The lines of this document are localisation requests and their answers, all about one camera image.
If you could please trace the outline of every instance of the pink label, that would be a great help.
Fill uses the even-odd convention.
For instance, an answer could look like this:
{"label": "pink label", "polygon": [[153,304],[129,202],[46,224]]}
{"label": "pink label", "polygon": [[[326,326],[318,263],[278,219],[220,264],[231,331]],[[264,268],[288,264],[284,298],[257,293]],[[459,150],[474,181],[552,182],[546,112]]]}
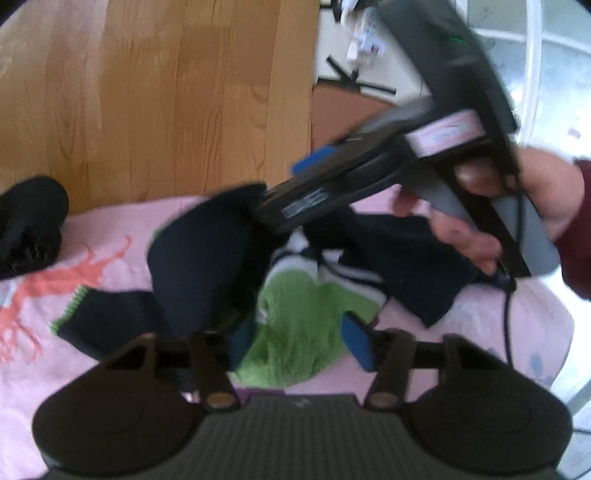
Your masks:
{"label": "pink label", "polygon": [[462,110],[406,134],[419,157],[429,157],[483,137],[484,128],[474,110]]}

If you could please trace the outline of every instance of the maroon sleeve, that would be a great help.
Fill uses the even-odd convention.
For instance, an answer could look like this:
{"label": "maroon sleeve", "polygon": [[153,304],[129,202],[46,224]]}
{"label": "maroon sleeve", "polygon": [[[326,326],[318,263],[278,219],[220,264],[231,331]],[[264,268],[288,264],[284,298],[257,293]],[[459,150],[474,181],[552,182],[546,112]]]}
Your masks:
{"label": "maroon sleeve", "polygon": [[591,299],[591,161],[577,165],[583,172],[585,197],[578,215],[556,240],[564,282],[580,297]]}

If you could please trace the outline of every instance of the hand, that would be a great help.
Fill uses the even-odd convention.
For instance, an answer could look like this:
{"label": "hand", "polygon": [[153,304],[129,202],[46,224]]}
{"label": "hand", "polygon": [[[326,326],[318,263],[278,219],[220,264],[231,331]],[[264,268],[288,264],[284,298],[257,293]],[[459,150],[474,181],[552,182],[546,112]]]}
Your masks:
{"label": "hand", "polygon": [[[557,239],[581,207],[584,196],[583,175],[579,168],[553,153],[535,148],[520,148],[521,183],[537,208],[548,237]],[[495,197],[502,193],[501,181],[487,159],[473,160],[456,168],[457,179],[476,195]],[[394,202],[394,214],[407,216],[418,198],[404,189]],[[463,220],[431,211],[431,230],[442,242],[453,245],[487,275],[496,270],[502,254],[501,243],[488,233],[478,232]]]}

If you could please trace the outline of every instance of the blue tab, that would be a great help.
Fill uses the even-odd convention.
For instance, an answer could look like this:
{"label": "blue tab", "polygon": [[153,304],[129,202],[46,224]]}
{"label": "blue tab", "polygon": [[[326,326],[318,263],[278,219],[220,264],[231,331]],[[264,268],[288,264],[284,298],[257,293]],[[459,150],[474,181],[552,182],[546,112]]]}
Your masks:
{"label": "blue tab", "polygon": [[355,357],[359,366],[366,372],[375,372],[376,359],[364,327],[364,325],[359,324],[353,314],[347,312],[341,320],[340,332],[345,345]]}
{"label": "blue tab", "polygon": [[309,156],[300,160],[298,163],[294,163],[291,166],[291,174],[292,175],[299,175],[307,168],[310,168],[319,160],[327,157],[336,152],[336,147],[332,147],[331,145],[326,145],[325,147],[321,147],[318,150],[314,150]]}
{"label": "blue tab", "polygon": [[247,317],[238,328],[226,336],[230,371],[236,371],[248,353],[255,338],[256,323],[254,317]]}

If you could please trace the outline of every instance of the gray handle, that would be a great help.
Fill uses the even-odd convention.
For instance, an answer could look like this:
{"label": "gray handle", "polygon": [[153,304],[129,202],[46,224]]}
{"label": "gray handle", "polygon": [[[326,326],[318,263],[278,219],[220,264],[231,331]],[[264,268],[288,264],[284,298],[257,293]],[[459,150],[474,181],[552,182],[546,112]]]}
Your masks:
{"label": "gray handle", "polygon": [[[450,187],[427,164],[420,163],[402,174],[400,183],[418,197],[447,215],[461,218],[472,227],[475,224],[454,195]],[[505,224],[507,231],[517,237],[517,198],[499,197],[491,200],[492,206]],[[532,276],[546,275],[560,264],[556,247],[550,242],[544,225],[529,198],[525,199],[524,236],[521,255]]]}

